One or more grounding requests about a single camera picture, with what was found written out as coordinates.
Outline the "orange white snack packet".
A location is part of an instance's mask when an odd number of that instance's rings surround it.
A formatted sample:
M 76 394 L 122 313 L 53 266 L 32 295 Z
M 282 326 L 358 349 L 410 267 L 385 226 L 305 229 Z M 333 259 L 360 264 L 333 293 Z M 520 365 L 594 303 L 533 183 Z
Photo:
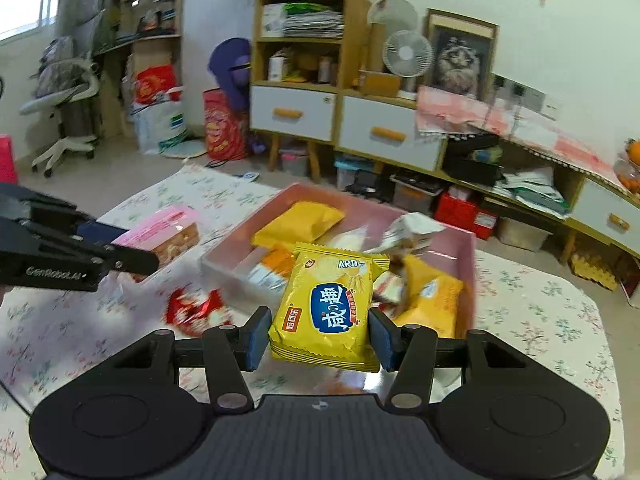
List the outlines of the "orange white snack packet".
M 293 253 L 282 245 L 255 247 L 234 268 L 234 273 L 251 292 L 281 296 L 294 262 Z

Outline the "floral tablecloth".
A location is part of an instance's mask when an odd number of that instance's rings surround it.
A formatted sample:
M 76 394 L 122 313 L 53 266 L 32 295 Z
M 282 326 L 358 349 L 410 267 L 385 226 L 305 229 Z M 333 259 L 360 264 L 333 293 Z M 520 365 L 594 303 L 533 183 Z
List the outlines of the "floral tablecloth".
M 195 209 L 204 238 L 149 281 L 126 286 L 109 278 L 97 292 L 17 288 L 1 307 L 1 474 L 43 475 L 28 435 L 28 413 L 47 394 L 165 324 L 169 294 L 200 286 L 201 256 L 274 195 L 201 166 L 131 196 L 104 221 L 128 229 L 170 205 Z M 487 252 L 475 255 L 476 327 L 487 330 L 590 393 L 610 416 L 611 437 L 597 466 L 600 479 L 625 472 L 626 444 L 614 360 L 597 304 L 569 281 Z

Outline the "framed cat picture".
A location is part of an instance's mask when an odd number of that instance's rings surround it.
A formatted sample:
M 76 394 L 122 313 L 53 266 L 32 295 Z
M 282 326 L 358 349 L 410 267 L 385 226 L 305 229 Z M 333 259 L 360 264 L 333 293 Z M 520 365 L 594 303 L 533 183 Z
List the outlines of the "framed cat picture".
M 433 50 L 425 83 L 484 101 L 491 85 L 499 26 L 472 16 L 428 9 L 424 35 Z

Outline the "red candy packet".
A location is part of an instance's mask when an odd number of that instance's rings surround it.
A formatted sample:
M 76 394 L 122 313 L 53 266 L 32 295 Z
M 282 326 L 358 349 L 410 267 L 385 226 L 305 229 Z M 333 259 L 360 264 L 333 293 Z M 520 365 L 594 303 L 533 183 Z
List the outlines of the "red candy packet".
M 175 289 L 168 298 L 164 320 L 184 336 L 202 336 L 210 328 L 231 325 L 232 314 L 220 290 L 187 292 Z

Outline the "pink wafer packet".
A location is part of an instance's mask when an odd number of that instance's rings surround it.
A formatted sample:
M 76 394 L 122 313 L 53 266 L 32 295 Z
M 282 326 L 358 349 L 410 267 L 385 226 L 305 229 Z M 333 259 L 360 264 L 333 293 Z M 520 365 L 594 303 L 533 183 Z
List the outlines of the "pink wafer packet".
M 172 205 L 157 211 L 114 240 L 116 245 L 154 252 L 163 269 L 200 244 L 200 217 L 190 207 Z

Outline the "wooden cabinet with drawers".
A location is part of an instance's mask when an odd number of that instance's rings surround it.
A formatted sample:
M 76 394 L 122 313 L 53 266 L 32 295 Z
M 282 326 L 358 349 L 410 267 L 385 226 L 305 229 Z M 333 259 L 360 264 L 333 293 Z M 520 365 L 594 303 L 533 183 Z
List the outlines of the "wooden cabinet with drawers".
M 262 26 L 265 8 L 270 4 L 294 0 L 257 0 L 255 25 Z M 476 134 L 456 139 L 453 136 L 424 136 L 416 132 L 416 101 L 392 96 L 365 96 L 347 81 L 356 72 L 364 37 L 368 33 L 364 14 L 370 10 L 368 0 L 309 0 L 335 3 L 346 18 L 342 38 L 273 37 L 258 32 L 252 50 L 252 84 L 250 85 L 250 128 L 268 133 L 273 141 L 282 136 L 303 139 L 311 144 L 333 146 L 341 153 L 359 155 L 377 165 L 393 165 L 414 170 L 452 184 L 461 184 L 483 193 L 492 202 L 512 214 L 525 214 L 534 220 L 567 229 L 564 255 L 570 256 L 579 235 L 615 246 L 622 252 L 639 255 L 639 202 L 626 191 L 620 192 L 600 180 L 570 167 L 541 158 L 527 148 L 504 141 L 529 152 L 530 156 L 554 167 L 554 180 L 570 205 L 564 218 L 532 207 L 507 196 L 495 185 L 475 178 L 461 179 L 445 168 L 444 161 L 464 139 L 476 140 L 493 134 Z M 331 47 L 338 57 L 336 84 L 293 84 L 264 79 L 267 50 L 270 47 Z

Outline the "cream white snack packet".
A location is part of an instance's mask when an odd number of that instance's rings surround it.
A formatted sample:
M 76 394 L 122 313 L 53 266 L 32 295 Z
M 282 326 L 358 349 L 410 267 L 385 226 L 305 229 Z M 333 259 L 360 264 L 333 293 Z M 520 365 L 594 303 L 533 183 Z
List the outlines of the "cream white snack packet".
M 373 296 L 384 304 L 397 306 L 404 298 L 405 284 L 401 276 L 385 271 L 373 283 Z

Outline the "pink checked cloth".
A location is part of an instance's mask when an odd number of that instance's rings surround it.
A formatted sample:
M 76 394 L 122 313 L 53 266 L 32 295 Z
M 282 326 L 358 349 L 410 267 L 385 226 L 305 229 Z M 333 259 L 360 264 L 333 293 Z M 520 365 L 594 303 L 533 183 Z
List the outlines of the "pink checked cloth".
M 493 134 L 527 148 L 535 155 L 570 167 L 600 180 L 620 192 L 613 166 L 595 150 L 564 132 L 555 122 L 527 108 L 506 108 L 506 101 L 494 104 L 421 86 L 416 98 L 416 132 L 424 136 L 453 136 L 461 139 L 476 134 Z

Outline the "white desk fan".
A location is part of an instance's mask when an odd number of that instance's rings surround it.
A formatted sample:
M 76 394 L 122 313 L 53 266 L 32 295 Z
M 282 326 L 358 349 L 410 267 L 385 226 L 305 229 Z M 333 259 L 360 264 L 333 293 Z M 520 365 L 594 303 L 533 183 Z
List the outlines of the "white desk fan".
M 385 41 L 382 55 L 385 67 L 400 78 L 398 98 L 415 101 L 418 81 L 433 64 L 431 44 L 420 32 L 400 30 Z

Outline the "clear white bread packet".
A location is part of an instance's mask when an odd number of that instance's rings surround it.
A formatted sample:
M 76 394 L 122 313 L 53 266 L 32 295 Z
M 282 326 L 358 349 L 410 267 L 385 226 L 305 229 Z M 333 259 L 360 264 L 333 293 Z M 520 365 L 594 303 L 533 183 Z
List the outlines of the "clear white bread packet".
M 356 229 L 336 234 L 326 246 L 334 249 L 348 250 L 349 252 L 360 252 L 366 244 L 367 238 L 368 228 L 366 226 L 358 226 Z

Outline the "yellow snack bag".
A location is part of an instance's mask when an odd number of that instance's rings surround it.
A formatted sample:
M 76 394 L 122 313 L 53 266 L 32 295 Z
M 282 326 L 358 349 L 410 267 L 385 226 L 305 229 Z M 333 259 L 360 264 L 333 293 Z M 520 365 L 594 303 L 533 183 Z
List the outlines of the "yellow snack bag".
M 339 209 L 301 200 L 258 230 L 252 236 L 252 245 L 273 248 L 280 244 L 293 248 L 297 243 L 312 243 L 344 218 Z
M 440 338 L 454 338 L 463 282 L 414 255 L 406 255 L 402 263 L 406 301 L 404 310 L 394 317 L 394 323 L 425 326 Z

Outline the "red storage box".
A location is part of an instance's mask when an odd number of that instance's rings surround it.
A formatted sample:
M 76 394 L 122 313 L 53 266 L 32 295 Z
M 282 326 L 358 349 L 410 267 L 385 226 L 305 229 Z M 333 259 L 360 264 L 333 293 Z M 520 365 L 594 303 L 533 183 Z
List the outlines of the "red storage box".
M 469 231 L 480 240 L 488 240 L 494 232 L 498 217 L 468 200 L 443 192 L 439 197 L 434 218 L 440 223 Z

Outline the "white office chair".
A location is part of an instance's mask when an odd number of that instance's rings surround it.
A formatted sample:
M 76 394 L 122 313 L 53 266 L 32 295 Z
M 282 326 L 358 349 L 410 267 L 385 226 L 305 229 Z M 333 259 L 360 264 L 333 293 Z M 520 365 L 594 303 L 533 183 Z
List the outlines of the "white office chair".
M 33 98 L 20 108 L 23 116 L 39 112 L 49 112 L 58 125 L 58 140 L 50 148 L 32 160 L 32 172 L 37 172 L 43 166 L 43 175 L 49 179 L 53 169 L 66 153 L 81 153 L 88 159 L 93 159 L 98 137 L 91 128 L 91 133 L 85 136 L 69 136 L 63 122 L 62 110 L 70 104 L 94 98 L 99 93 L 100 82 L 96 78 L 93 62 L 90 58 L 66 58 L 50 65 L 51 68 L 64 68 L 68 72 L 78 70 L 81 83 L 73 87 L 52 92 L 47 96 Z

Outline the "red gift bag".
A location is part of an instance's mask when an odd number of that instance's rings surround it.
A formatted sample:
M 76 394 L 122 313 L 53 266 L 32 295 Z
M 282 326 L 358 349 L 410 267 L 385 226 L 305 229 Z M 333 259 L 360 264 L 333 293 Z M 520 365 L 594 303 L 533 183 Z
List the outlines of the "red gift bag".
M 246 117 L 234 112 L 224 92 L 203 92 L 204 130 L 207 154 L 214 162 L 232 162 L 247 156 Z

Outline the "purple plush toy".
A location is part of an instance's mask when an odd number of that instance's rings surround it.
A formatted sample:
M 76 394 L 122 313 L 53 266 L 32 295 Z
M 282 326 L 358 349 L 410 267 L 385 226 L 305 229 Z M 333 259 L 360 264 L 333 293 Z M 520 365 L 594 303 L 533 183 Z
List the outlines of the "purple plush toy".
M 250 108 L 250 52 L 247 39 L 233 37 L 218 44 L 209 57 L 208 71 L 234 112 Z

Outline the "yellow snack bag right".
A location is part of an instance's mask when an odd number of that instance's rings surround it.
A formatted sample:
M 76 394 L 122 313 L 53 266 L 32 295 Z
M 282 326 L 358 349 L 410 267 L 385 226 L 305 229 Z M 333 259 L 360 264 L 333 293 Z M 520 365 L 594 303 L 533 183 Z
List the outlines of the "yellow snack bag right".
M 406 255 L 402 263 L 406 301 L 404 310 L 394 317 L 394 323 L 425 326 L 440 338 L 454 338 L 463 282 L 414 255 Z

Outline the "yellow snack bag left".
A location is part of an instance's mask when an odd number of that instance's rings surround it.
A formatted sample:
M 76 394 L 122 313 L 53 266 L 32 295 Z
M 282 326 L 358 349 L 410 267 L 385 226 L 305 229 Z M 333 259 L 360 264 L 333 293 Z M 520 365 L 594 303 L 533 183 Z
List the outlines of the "yellow snack bag left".
M 297 243 L 312 243 L 344 218 L 339 209 L 301 200 L 258 230 L 252 236 L 252 245 L 273 248 L 280 244 L 293 248 Z

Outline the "pink snack box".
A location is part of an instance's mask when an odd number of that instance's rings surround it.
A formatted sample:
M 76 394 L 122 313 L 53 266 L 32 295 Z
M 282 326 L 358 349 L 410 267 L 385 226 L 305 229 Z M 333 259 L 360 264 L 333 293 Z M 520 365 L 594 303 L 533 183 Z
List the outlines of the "pink snack box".
M 299 202 L 326 204 L 341 211 L 344 218 L 314 242 L 317 246 L 330 244 L 335 237 L 356 229 L 366 230 L 366 238 L 359 252 L 346 250 L 342 262 L 330 272 L 334 278 L 356 274 L 355 259 L 360 255 L 391 255 L 383 249 L 385 231 L 405 213 L 392 206 L 364 200 L 347 193 L 330 191 L 317 185 L 296 183 L 277 192 L 273 198 L 257 207 L 231 229 L 217 245 L 201 258 L 202 283 L 218 289 L 227 306 L 240 313 L 252 314 L 265 306 L 276 312 L 282 294 L 269 287 L 259 286 L 248 274 L 267 255 L 267 247 L 255 246 L 253 237 L 274 219 L 285 214 Z M 454 226 L 444 226 L 431 235 L 431 241 L 416 255 L 426 264 L 462 281 L 458 297 L 456 336 L 461 338 L 475 322 L 475 236 Z

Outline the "yellow cracker bag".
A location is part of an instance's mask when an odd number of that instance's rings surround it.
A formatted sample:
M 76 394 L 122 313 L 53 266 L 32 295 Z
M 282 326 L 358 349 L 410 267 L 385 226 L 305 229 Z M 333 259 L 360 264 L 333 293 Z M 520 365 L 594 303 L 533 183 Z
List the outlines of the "yellow cracker bag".
M 375 373 L 367 322 L 373 283 L 390 268 L 382 254 L 298 243 L 269 329 L 273 359 Z

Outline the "white crumpled snack packet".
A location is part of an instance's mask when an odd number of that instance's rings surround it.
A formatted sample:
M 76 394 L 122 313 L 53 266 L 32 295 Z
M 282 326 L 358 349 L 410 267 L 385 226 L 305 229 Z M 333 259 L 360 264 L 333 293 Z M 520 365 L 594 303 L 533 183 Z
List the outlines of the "white crumpled snack packet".
M 384 231 L 381 241 L 366 250 L 366 254 L 390 254 L 396 250 L 407 249 L 409 252 L 420 250 L 431 245 L 434 236 L 445 229 L 445 226 L 420 212 L 407 212 L 394 220 Z

